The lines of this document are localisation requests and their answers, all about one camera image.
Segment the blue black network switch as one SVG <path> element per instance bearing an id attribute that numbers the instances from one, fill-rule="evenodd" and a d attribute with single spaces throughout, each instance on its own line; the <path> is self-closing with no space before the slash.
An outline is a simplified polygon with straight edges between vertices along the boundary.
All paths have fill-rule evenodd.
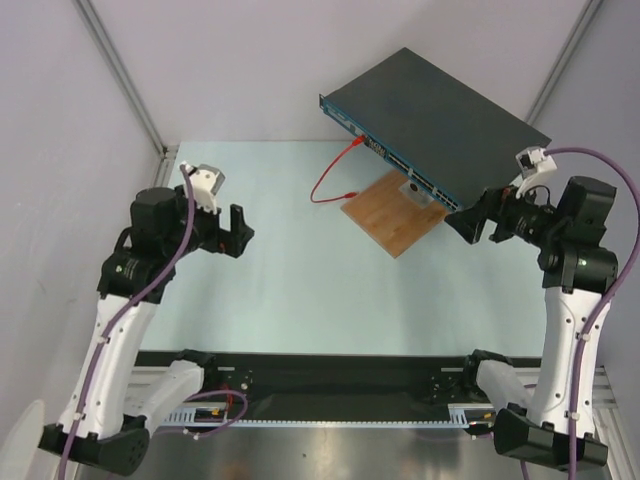
<path id="1" fill-rule="evenodd" d="M 408 48 L 319 98 L 323 112 L 456 211 L 511 183 L 545 134 Z"/>

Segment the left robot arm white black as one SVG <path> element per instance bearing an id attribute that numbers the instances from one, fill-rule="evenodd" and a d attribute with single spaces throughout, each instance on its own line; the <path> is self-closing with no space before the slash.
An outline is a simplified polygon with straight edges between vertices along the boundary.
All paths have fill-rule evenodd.
<path id="1" fill-rule="evenodd" d="M 231 205 L 230 227 L 222 228 L 212 198 L 185 184 L 143 190 L 132 202 L 130 224 L 102 265 L 81 376 L 65 411 L 44 427 L 39 443 L 59 456 L 59 478 L 65 478 L 70 461 L 132 475 L 158 428 L 185 401 L 220 398 L 224 426 L 235 421 L 231 406 L 247 411 L 245 394 L 223 382 L 214 355 L 195 350 L 181 351 L 143 395 L 126 398 L 143 337 L 177 262 L 197 250 L 238 258 L 255 235 L 239 205 Z"/>

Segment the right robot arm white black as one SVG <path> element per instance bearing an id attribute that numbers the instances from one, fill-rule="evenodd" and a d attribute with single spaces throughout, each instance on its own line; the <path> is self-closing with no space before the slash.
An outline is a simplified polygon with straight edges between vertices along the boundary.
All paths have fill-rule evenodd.
<path id="1" fill-rule="evenodd" d="M 557 205 L 538 205 L 533 191 L 518 195 L 507 186 L 485 191 L 474 206 L 445 219 L 470 244 L 493 221 L 491 241 L 517 237 L 539 250 L 546 330 L 535 388 L 520 383 L 510 359 L 484 350 L 466 358 L 460 377 L 466 398 L 493 404 L 494 448 L 502 456 L 559 471 L 607 462 L 592 413 L 595 355 L 606 315 L 598 315 L 590 332 L 584 329 L 618 273 L 616 255 L 599 244 L 615 195 L 607 183 L 574 176 Z"/>

